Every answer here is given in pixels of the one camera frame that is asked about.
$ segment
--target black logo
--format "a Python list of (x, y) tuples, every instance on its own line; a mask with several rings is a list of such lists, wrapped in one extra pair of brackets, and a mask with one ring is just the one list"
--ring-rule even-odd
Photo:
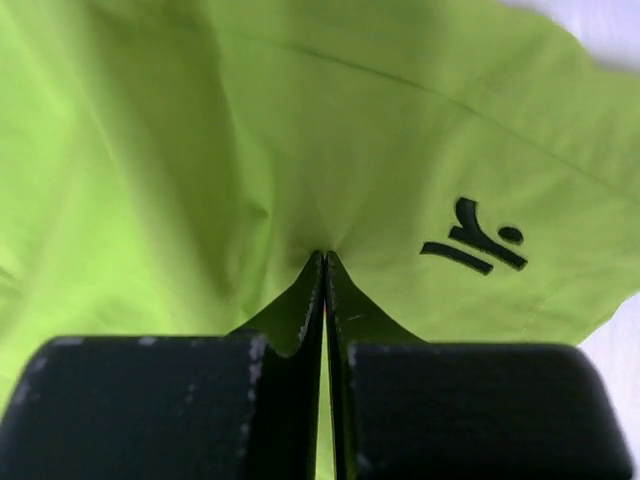
[[(491, 240), (480, 228), (476, 213), (477, 202), (468, 198), (460, 198), (456, 202), (456, 217), (461, 226), (454, 226), (449, 231), (449, 238), (464, 243), (470, 247), (502, 260), (515, 270), (522, 270), (527, 265), (527, 260), (520, 255)], [(498, 231), (500, 238), (506, 242), (521, 245), (524, 241), (522, 232), (516, 227), (502, 227)], [(478, 272), (488, 275), (493, 270), (493, 265), (473, 255), (469, 255), (457, 248), (443, 243), (427, 242), (422, 246), (423, 255), (439, 255), (458, 263), (473, 268)]]

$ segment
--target printed logo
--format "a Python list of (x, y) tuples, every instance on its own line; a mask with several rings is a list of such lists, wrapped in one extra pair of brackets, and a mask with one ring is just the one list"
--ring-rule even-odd
[[(461, 197), (456, 202), (456, 217), (460, 226), (454, 226), (449, 231), (449, 238), (457, 242), (463, 243), (469, 247), (473, 247), (481, 252), (489, 254), (494, 258), (501, 260), (515, 270), (522, 270), (527, 265), (527, 260), (517, 253), (503, 247), (499, 243), (494, 242), (487, 234), (482, 231), (478, 224), (477, 202)], [(522, 245), (524, 236), (516, 227), (502, 227), (498, 230), (498, 235), (504, 241), (514, 245)], [(494, 266), (484, 260), (469, 255), (462, 250), (450, 247), (443, 243), (427, 242), (422, 246), (421, 255), (438, 255), (448, 258), (455, 262), (473, 268), (478, 272), (488, 275)]]

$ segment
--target garment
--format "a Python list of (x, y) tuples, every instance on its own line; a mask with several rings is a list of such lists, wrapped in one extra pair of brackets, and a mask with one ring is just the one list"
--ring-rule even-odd
[(224, 334), (315, 249), (431, 341), (577, 344), (640, 289), (640, 85), (535, 14), (3, 0), (0, 65), (2, 399), (53, 335)]

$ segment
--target white surface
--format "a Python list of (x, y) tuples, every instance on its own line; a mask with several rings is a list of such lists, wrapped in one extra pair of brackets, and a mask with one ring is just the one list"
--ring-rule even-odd
[[(640, 71), (640, 0), (502, 0), (571, 32), (599, 63)], [(640, 480), (640, 295), (580, 347), (603, 378)]]

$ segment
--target green fabric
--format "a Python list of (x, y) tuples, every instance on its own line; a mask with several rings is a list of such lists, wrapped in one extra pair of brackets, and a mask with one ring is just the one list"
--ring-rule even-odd
[[(534, 14), (2, 0), (0, 69), (0, 404), (50, 336), (225, 333), (314, 249), (430, 340), (577, 343), (640, 289), (638, 79)], [(524, 269), (420, 255), (476, 255), (460, 197)]]

